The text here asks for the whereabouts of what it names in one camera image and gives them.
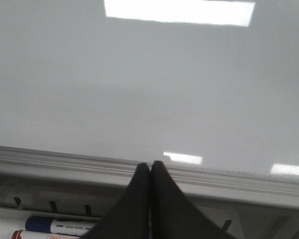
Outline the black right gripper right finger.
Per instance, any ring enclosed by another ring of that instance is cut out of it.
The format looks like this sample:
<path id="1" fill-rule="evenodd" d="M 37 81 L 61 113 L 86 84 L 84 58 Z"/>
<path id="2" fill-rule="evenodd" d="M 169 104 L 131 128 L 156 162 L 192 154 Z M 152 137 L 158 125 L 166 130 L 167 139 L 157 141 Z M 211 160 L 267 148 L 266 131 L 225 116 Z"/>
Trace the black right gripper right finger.
<path id="1" fill-rule="evenodd" d="M 232 239 L 184 195 L 161 161 L 150 172 L 151 226 L 155 239 Z"/>

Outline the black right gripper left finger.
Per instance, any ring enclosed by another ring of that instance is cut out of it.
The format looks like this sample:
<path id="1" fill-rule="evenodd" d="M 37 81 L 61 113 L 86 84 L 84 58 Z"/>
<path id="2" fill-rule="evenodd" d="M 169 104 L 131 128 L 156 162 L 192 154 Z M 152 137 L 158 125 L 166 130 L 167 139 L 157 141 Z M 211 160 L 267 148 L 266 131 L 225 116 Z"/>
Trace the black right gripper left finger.
<path id="1" fill-rule="evenodd" d="M 149 236 L 150 171 L 137 165 L 131 181 L 112 210 L 90 229 L 85 239 L 147 239 Z"/>

